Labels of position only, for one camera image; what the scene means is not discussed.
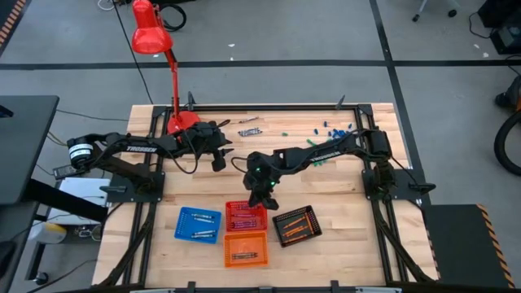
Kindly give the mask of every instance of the black tray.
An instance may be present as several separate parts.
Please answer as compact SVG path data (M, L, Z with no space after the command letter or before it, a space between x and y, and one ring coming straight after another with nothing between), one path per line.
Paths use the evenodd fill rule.
M292 223L293 221L298 220L300 217L303 217L306 215L308 216L309 223L311 225L308 224L307 219L303 219L301 222L284 229L285 225L288 225L288 224ZM317 217L315 216L315 212L313 211L313 208L311 208L311 206L298 208L291 212L287 212L287 213L283 213L282 215L274 216L273 220L274 220L275 229L277 230L278 241L280 242L280 245L282 247L288 247L290 245L302 242L304 240L308 240L308 239L317 237L319 235L322 235L322 230L320 229L320 225L318 224ZM289 230L292 230L292 229L297 228L302 225L308 226L308 228L306 228L300 232L297 232L289 237L284 236L284 234L286 232L288 232ZM298 240L295 240L295 241L288 242L288 240L290 240L292 238L298 238L303 235L307 235L307 236L300 238Z

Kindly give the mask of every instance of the wheel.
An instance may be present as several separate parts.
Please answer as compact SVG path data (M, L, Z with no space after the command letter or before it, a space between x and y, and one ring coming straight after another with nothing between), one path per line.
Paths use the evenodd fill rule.
M39 286L45 285L49 282L49 275L47 273L38 272L34 278L34 282Z
M497 161L503 166L508 172L521 176L521 167L516 165L512 160L509 159L505 151L505 142L508 133L521 122L521 111L517 111L497 131L496 139L494 139L494 154L496 155Z

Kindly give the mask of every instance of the chair leg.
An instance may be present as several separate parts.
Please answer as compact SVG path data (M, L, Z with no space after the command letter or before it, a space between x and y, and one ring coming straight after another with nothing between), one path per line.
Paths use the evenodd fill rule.
M425 5L427 4L427 1L429 0L423 0L422 5L420 6L420 9L418 9L418 13L413 17L413 22L417 22L420 18L420 15L423 12L423 9L425 8Z

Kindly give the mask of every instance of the lamp shade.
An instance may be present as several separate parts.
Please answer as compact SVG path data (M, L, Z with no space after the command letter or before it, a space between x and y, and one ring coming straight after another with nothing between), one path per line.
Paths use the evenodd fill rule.
M139 54L163 53L173 46L172 38L164 29L154 7L148 0L135 0L132 5L138 28L132 36L132 49Z

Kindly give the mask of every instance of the red tray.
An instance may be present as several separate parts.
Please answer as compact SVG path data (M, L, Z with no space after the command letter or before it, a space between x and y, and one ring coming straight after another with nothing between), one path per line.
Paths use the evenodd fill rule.
M237 222L255 222L255 226L242 225L235 227ZM268 229L268 212L262 206L257 204L250 208L247 205L247 200L233 201L226 203L226 231L240 232L253 230L267 230Z

